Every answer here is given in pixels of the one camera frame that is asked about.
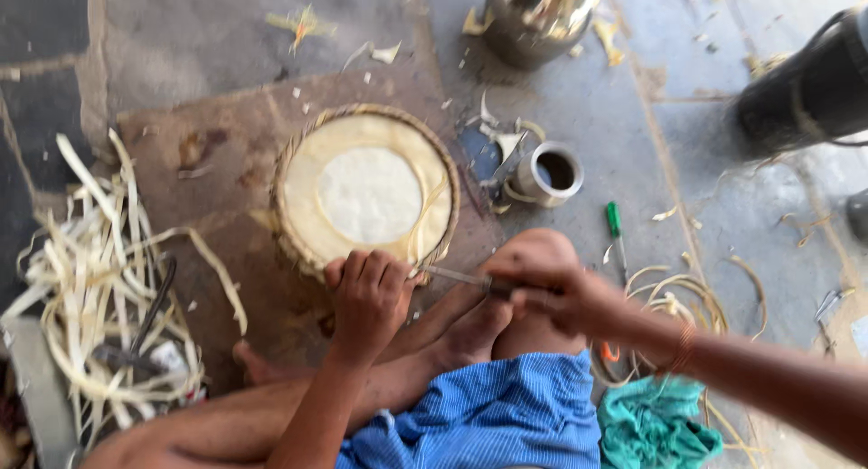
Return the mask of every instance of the drum head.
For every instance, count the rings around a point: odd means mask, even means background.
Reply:
[[[458,191],[455,164],[416,118],[378,105],[326,111],[278,163],[281,245],[320,279],[353,249],[432,263],[458,220]]]

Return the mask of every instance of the person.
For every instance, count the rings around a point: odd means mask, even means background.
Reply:
[[[325,271],[336,330],[318,370],[271,366],[242,342],[255,387],[116,433],[82,467],[599,467],[586,336],[868,463],[862,367],[640,312],[553,230],[520,233],[480,272],[523,287],[498,300],[455,286],[398,331],[410,266],[354,251]]]

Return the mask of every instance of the stone floor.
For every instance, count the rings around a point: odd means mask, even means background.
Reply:
[[[726,260],[735,253],[765,286],[769,325],[761,340],[805,350],[818,341],[812,318],[826,292],[856,286],[827,323],[838,357],[858,360],[850,325],[868,314],[868,252],[841,212],[843,199],[868,188],[868,151],[819,145],[757,161],[744,152],[732,97],[749,82],[747,54],[796,51],[832,13],[860,1],[603,0],[597,16],[621,22],[615,42],[627,52],[624,64],[609,67],[589,33],[580,57],[525,73],[461,35],[467,9],[483,0],[0,0],[0,197],[8,207],[0,219],[0,305],[21,290],[13,263],[36,227],[32,210],[57,209],[72,178],[52,143],[56,132],[71,136],[80,154],[90,145],[92,163],[112,164],[104,131],[119,111],[340,70],[363,42],[402,40],[403,53],[439,72],[480,180],[499,158],[481,154],[483,137],[462,123],[478,113],[484,90],[501,120],[537,122],[580,156],[579,195],[549,210],[514,205],[502,217],[508,234],[563,231],[585,263],[616,280],[614,263],[602,264],[610,242],[602,210],[617,200],[631,268],[686,270],[680,256],[689,252],[732,331],[753,334],[761,315],[753,283]],[[339,30],[306,39],[292,56],[292,34],[265,24],[264,14],[308,3]],[[651,220],[673,206],[677,215]],[[788,213],[802,222],[831,219],[797,248],[798,232],[779,223]],[[758,456],[766,467],[846,466],[756,413],[715,401],[748,444],[774,450]],[[712,465],[750,466],[737,451]]]

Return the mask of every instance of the green rag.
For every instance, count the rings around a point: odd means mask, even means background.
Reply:
[[[690,417],[705,386],[648,376],[609,389],[597,411],[603,469],[700,469],[723,451],[721,434]]]

